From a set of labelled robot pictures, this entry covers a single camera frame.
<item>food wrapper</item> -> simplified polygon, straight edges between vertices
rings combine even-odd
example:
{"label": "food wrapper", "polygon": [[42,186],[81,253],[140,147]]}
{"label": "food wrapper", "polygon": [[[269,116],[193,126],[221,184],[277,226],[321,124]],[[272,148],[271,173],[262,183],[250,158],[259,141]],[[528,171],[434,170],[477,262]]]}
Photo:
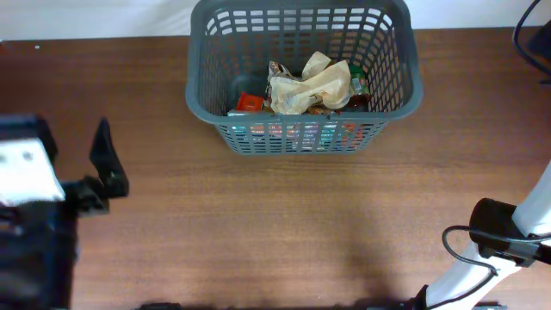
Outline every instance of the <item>food wrapper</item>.
{"label": "food wrapper", "polygon": [[302,71],[302,79],[307,80],[320,74],[331,63],[331,59],[323,53],[316,52],[306,63]]}
{"label": "food wrapper", "polygon": [[249,95],[243,91],[241,92],[241,97],[239,98],[238,107],[236,108],[236,110],[251,112],[261,111],[263,109],[263,101],[264,98],[260,96]]}
{"label": "food wrapper", "polygon": [[369,94],[368,80],[362,68],[357,65],[350,65],[350,101],[344,107],[345,111],[362,112],[368,108]]}
{"label": "food wrapper", "polygon": [[289,78],[292,80],[298,80],[293,77],[291,72],[282,64],[270,61],[268,66],[268,86],[266,87],[266,97],[264,98],[264,107],[270,107],[272,103],[272,85],[271,80],[275,77]]}
{"label": "food wrapper", "polygon": [[270,85],[270,107],[276,113],[300,115],[318,102],[329,109],[340,109],[350,99],[350,69],[343,60],[306,81],[273,77]]}

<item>wooden table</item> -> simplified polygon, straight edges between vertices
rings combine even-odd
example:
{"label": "wooden table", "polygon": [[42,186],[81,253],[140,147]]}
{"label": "wooden table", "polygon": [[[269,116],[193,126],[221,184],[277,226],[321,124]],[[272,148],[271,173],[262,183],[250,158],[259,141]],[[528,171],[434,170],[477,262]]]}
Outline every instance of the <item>wooden table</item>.
{"label": "wooden table", "polygon": [[[74,308],[330,306],[433,282],[453,262],[445,227],[467,224],[482,197],[518,204],[536,184],[551,159],[551,89],[510,29],[416,36],[418,112],[355,155],[268,158],[232,152],[189,112],[187,38],[9,43],[27,65],[0,75],[0,112],[47,118],[64,179],[94,172],[107,116],[131,182],[109,216],[81,222]],[[550,280],[536,264],[486,300],[550,308]]]}

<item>black cable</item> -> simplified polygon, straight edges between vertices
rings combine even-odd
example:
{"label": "black cable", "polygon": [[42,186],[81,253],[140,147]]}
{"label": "black cable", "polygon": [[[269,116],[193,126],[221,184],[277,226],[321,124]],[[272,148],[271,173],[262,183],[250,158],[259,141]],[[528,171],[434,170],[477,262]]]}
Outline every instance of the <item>black cable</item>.
{"label": "black cable", "polygon": [[526,18],[532,13],[532,10],[536,7],[536,5],[541,0],[534,0],[534,2],[528,7],[526,12],[524,12],[523,17],[521,17],[520,21],[518,22],[517,26],[515,27],[515,30],[513,31],[513,44],[517,48],[520,55],[526,60],[529,64],[533,65],[535,68],[537,68],[539,71],[551,76],[551,70],[549,70],[545,65],[542,65],[539,61],[528,55],[524,51],[524,49],[518,44],[518,36],[520,35],[520,30],[523,27],[524,22],[526,22]]}
{"label": "black cable", "polygon": [[451,256],[455,257],[457,260],[459,260],[463,263],[473,264],[473,265],[477,265],[477,266],[480,266],[480,267],[485,267],[485,268],[488,268],[490,270],[490,272],[488,273],[488,276],[484,278],[484,280],[482,280],[474,288],[471,288],[470,290],[468,290],[465,294],[462,294],[460,296],[449,299],[447,301],[442,301],[442,302],[439,302],[435,305],[427,307],[427,310],[436,309],[438,307],[448,305],[452,302],[456,302],[456,301],[460,301],[462,299],[465,299],[468,296],[476,293],[479,289],[483,288],[485,285],[487,285],[495,276],[498,276],[498,269],[495,268],[494,266],[490,265],[489,263],[477,262],[473,259],[463,257],[463,256],[457,254],[457,252],[455,252],[451,248],[451,246],[449,246],[448,235],[449,235],[449,233],[455,232],[455,231],[469,232],[469,233],[473,233],[473,234],[476,234],[476,235],[479,235],[481,237],[485,237],[485,238],[488,238],[488,239],[494,239],[494,240],[504,241],[504,242],[509,242],[509,243],[538,244],[538,243],[541,243],[543,241],[551,240],[551,235],[546,235],[546,236],[542,236],[542,237],[535,237],[535,238],[522,238],[522,239],[519,239],[519,238],[510,238],[510,237],[498,236],[498,235],[494,235],[494,234],[491,234],[491,233],[488,233],[488,232],[482,232],[481,230],[473,229],[469,226],[451,226],[451,227],[446,228],[444,230],[444,232],[442,233],[442,243],[444,244],[444,247],[446,248],[446,251],[448,251],[448,253],[451,254]]}

